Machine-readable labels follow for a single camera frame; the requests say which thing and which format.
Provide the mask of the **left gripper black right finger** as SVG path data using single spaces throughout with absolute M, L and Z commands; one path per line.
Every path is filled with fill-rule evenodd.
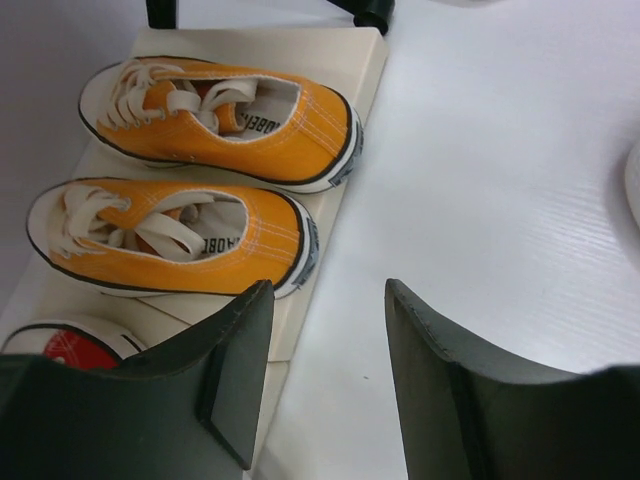
M 638 477 L 637 366 L 576 374 L 525 359 L 396 279 L 385 317 L 410 478 Z

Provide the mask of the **orange sneaker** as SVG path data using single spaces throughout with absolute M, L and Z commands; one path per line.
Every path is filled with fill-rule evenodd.
M 237 296 L 269 280 L 294 293 L 319 256 L 299 201 L 250 186 L 82 178 L 32 203 L 26 231 L 60 274 L 115 296 Z
M 138 56 L 83 87 L 87 130 L 153 165 L 222 169 L 299 194 L 342 184 L 361 156 L 360 117 L 308 78 L 177 56 Z

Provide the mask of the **red sneaker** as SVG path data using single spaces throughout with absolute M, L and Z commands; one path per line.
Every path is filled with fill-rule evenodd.
M 113 369 L 147 346 L 129 330 L 108 320 L 75 316 L 39 320 L 13 331 L 2 354 L 47 357 L 80 370 Z

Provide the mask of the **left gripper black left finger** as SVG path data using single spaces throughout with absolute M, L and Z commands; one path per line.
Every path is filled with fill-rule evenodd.
M 254 458 L 274 314 L 259 281 L 113 369 L 1 359 L 5 479 L 241 479 Z

